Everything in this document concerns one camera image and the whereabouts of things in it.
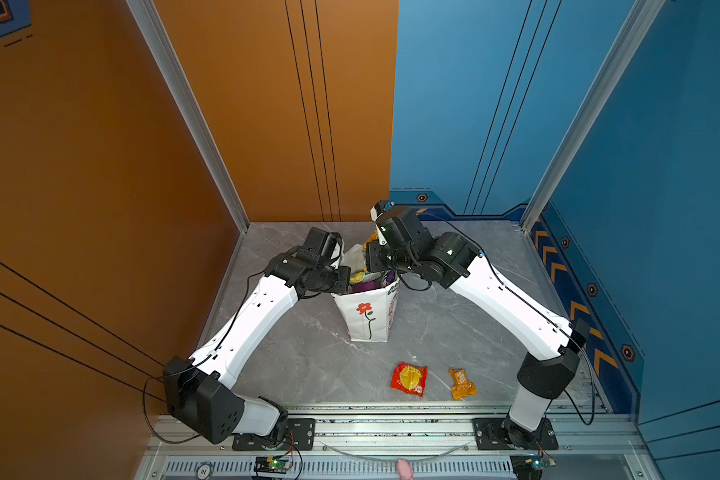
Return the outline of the white floral paper bag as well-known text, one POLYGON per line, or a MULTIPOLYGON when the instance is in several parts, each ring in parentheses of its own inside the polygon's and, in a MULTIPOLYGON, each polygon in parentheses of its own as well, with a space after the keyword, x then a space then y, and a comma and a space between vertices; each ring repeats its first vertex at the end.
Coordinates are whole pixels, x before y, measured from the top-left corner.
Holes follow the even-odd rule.
MULTIPOLYGON (((368 272, 365 267, 365 250, 360 244, 352 246, 341 259, 342 266, 350 267, 350 277, 357 272, 368 272)), ((353 342, 386 343, 393 324, 400 281, 384 289, 352 294, 332 294, 353 342)))

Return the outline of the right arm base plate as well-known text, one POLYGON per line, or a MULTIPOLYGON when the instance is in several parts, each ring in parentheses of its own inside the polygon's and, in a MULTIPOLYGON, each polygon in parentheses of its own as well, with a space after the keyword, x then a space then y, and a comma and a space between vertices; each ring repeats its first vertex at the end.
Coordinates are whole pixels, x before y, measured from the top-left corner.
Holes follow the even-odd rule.
POLYGON ((509 418, 475 418, 474 438, 479 450, 558 450, 551 421, 543 418, 534 431, 527 431, 509 418))

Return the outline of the orange snack packet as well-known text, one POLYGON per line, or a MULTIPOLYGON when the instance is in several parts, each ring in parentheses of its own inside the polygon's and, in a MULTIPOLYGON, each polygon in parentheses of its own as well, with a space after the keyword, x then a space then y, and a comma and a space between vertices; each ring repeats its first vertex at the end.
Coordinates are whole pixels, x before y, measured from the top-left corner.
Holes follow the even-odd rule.
POLYGON ((369 238, 364 242, 363 249, 366 250, 373 242, 377 242, 378 240, 378 232, 374 230, 373 233, 369 236, 369 238))
POLYGON ((451 387, 453 400, 462 400, 478 394, 475 384, 469 380, 463 369, 451 368, 449 370, 449 375, 453 380, 453 385, 451 387))

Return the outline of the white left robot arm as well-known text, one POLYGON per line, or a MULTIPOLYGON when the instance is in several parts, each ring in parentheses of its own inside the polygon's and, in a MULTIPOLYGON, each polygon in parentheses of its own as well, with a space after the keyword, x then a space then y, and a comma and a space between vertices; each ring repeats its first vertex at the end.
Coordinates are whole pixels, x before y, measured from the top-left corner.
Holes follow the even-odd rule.
POLYGON ((283 441, 287 410, 271 400, 238 396, 233 388, 258 345, 298 301, 347 290, 351 269, 340 264, 342 254, 339 233, 313 227, 302 245, 250 275, 243 302, 221 330, 187 360, 175 357, 165 366, 168 413, 213 444, 233 435, 283 441))

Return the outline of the red yellow snack packet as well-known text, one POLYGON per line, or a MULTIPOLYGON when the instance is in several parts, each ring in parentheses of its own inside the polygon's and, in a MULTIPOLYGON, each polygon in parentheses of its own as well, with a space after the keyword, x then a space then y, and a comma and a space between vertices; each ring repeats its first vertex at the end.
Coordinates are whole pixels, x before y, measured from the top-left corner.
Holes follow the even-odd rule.
POLYGON ((390 387, 408 395, 422 397, 426 389, 428 368, 401 362, 392 373, 390 387))

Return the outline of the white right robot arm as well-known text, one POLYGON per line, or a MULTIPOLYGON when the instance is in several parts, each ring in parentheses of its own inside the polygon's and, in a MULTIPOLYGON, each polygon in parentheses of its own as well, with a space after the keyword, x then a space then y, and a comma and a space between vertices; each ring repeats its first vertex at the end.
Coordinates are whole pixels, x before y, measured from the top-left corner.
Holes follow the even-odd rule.
POLYGON ((416 211, 383 200, 370 210, 377 237, 366 247, 369 271, 414 274, 466 298, 526 348, 518 387, 499 438, 514 449, 541 445, 551 402, 572 382, 589 335, 583 321, 547 309, 493 266, 484 249, 458 229, 433 236, 416 211))

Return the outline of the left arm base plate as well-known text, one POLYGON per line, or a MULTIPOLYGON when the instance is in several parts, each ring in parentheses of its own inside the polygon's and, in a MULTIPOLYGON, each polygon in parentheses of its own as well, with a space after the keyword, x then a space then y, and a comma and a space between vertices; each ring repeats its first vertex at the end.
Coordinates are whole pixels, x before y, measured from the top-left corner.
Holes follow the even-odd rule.
POLYGON ((271 440, 253 434, 236 435, 233 438, 234 451, 286 451, 295 446, 299 451, 313 449, 316 420, 314 418, 289 418, 284 438, 271 440))

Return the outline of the purple grape candy bag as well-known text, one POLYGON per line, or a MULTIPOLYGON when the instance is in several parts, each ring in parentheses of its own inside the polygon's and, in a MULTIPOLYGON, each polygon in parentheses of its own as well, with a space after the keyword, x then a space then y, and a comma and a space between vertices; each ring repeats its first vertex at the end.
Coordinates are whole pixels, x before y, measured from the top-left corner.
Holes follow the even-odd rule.
POLYGON ((352 294, 356 294, 356 293, 364 293, 364 292, 369 292, 369 291, 378 290, 378 289, 384 289, 396 281, 397 275, 394 271, 388 270, 388 271, 381 272, 381 273, 382 273, 382 276, 374 282, 369 282, 369 283, 364 283, 364 284, 355 284, 355 285, 350 283, 349 292, 352 294))

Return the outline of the green lemon candy bag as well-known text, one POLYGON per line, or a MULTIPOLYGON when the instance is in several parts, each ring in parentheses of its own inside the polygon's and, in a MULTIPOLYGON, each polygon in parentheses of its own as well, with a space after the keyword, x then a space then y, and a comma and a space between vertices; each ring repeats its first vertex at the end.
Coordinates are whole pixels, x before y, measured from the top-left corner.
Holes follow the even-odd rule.
POLYGON ((355 285, 374 282, 381 276, 381 272, 357 272, 350 277, 350 283, 355 285))

